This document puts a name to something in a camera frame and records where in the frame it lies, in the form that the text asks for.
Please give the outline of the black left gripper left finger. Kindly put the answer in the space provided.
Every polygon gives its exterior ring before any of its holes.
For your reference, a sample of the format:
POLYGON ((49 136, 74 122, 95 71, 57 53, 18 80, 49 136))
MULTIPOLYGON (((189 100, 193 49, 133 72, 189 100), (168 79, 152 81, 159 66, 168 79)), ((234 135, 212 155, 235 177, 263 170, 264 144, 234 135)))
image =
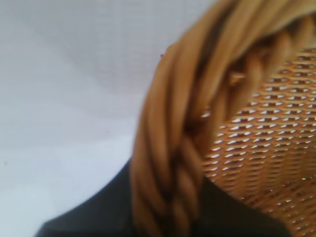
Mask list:
POLYGON ((98 193, 74 209, 45 222, 38 237, 131 237, 128 161, 98 193))

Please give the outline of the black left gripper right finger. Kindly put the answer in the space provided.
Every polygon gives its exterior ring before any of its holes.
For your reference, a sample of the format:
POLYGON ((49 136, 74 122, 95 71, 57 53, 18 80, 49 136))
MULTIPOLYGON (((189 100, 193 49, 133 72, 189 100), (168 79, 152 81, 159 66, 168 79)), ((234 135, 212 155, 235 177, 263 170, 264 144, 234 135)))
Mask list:
POLYGON ((204 178, 196 237, 290 237, 281 221, 257 211, 204 178))

